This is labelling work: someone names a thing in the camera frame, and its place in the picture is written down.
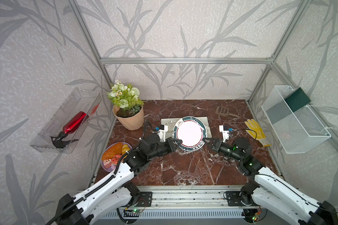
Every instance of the leaf pattern wallpaper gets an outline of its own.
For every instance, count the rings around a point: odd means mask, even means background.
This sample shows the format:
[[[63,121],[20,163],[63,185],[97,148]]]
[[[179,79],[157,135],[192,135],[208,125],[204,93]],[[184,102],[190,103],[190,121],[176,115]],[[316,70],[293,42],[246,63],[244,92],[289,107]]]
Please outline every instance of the leaf pattern wallpaper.
[[[72,154],[30,141],[74,88],[102,102]],[[113,124],[109,86],[66,1],[0,0],[0,224],[43,225],[85,189]]]
[[[338,132],[338,0],[311,2],[277,63]],[[284,84],[277,79],[268,86],[268,82],[275,80],[273,77],[277,76],[271,72],[252,106],[261,126],[270,138],[274,137],[275,143],[278,140],[260,108],[273,85]],[[272,149],[291,184],[307,194],[319,196],[318,200],[328,200],[338,210],[338,152],[329,141],[305,154],[287,155],[280,142],[272,145]]]
[[[299,1],[77,1],[103,57],[269,57]],[[143,99],[247,99],[264,65],[106,65]]]

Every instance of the white plate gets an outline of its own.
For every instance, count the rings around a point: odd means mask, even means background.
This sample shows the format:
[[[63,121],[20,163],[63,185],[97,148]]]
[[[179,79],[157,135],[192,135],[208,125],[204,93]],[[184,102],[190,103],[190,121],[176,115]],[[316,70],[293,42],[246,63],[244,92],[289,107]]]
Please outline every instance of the white plate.
[[[184,151],[196,151],[205,144],[202,139],[207,137],[207,130],[200,119],[186,116],[175,124],[173,137],[183,141],[180,148]]]

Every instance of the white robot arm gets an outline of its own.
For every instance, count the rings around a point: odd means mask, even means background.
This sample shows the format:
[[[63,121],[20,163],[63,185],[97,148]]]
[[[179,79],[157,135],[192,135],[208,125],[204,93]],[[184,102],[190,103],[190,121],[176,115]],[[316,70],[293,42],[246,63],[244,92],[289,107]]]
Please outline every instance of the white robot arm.
[[[224,140],[229,138],[229,129],[221,127],[220,131]],[[139,190],[128,181],[146,169],[150,160],[176,151],[182,143],[171,137],[165,140],[165,132],[167,128],[161,127],[157,134],[142,139],[138,146],[122,156],[115,171],[92,187],[74,197],[69,194],[63,196],[58,203],[56,216],[46,225],[54,221],[58,225],[92,225],[115,208],[135,205],[139,200]],[[338,216],[331,204],[326,201],[319,203],[265,167],[251,155],[252,145],[246,138],[236,138],[232,145],[216,138],[203,138],[203,141],[212,150],[237,160],[238,169],[252,179],[241,189],[240,202],[244,205],[261,205],[291,225],[338,225]]]
[[[219,129],[223,137],[226,137],[229,129],[223,126],[219,126]],[[319,203],[265,167],[252,156],[252,145],[246,138],[238,137],[232,145],[216,138],[203,140],[212,150],[238,161],[238,169],[243,175],[251,178],[252,183],[241,189],[240,200],[243,204],[261,205],[292,225],[338,225],[338,216],[331,204],[326,201]],[[273,195],[260,185],[270,190]]]

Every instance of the mounting plate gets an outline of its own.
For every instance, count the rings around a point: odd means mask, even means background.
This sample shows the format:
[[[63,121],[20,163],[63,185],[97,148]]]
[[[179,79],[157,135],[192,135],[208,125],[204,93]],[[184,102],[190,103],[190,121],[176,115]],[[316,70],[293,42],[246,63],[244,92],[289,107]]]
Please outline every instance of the mounting plate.
[[[244,205],[240,200],[240,191],[226,191],[224,192],[224,196],[228,202],[228,206],[257,206],[252,199],[249,205]]]
[[[151,201],[153,198],[153,192],[151,191],[141,191],[139,194],[140,200],[138,201],[137,207],[150,207]]]

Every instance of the brown marble surface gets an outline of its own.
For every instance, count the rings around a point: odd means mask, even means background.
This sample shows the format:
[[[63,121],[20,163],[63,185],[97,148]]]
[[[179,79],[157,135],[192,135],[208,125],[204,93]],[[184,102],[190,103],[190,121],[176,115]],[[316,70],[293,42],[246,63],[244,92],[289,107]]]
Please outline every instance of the brown marble surface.
[[[229,112],[239,118],[225,118],[215,114],[217,106],[229,108]],[[155,127],[162,118],[179,118],[185,116],[208,117],[213,137],[222,138],[219,125],[228,125],[233,129],[244,129],[244,121],[252,119],[252,115],[244,100],[172,100],[146,101],[144,105],[145,119]],[[108,146],[115,142],[127,142],[132,146],[139,142],[143,128],[129,131],[116,121]],[[235,137],[245,136],[250,142],[253,138],[245,130],[234,132],[227,143]],[[260,142],[253,144],[252,155],[276,173],[269,153]],[[132,182],[137,185],[244,185],[248,178],[238,171],[237,162],[227,160],[205,145],[195,152],[176,152],[151,162],[148,169],[136,176]],[[103,168],[99,169],[95,181],[107,175]]]

